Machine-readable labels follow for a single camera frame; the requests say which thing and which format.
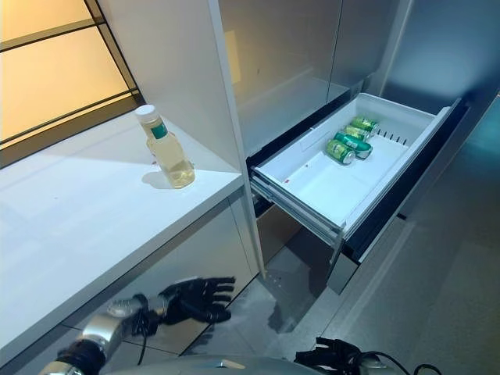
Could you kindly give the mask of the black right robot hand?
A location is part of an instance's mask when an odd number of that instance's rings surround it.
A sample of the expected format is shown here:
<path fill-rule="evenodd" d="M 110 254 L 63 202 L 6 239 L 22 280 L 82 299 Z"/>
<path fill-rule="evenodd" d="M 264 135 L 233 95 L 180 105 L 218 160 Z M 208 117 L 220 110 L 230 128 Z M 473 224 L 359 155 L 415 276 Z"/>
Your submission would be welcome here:
<path fill-rule="evenodd" d="M 356 364 L 360 353 L 358 347 L 346 341 L 317 337 L 312 351 L 295 353 L 294 363 L 325 374 L 360 374 Z"/>

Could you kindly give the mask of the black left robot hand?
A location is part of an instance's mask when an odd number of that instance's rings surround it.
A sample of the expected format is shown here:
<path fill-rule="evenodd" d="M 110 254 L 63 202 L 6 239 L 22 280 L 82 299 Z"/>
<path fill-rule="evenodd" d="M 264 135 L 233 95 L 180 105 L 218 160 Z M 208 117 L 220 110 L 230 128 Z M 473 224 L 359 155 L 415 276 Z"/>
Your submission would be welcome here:
<path fill-rule="evenodd" d="M 207 324 L 228 321 L 231 312 L 224 303 L 231 301 L 235 281 L 235 277 L 196 277 L 170 285 L 160 293 L 168 301 L 162 324 L 189 319 Z"/>

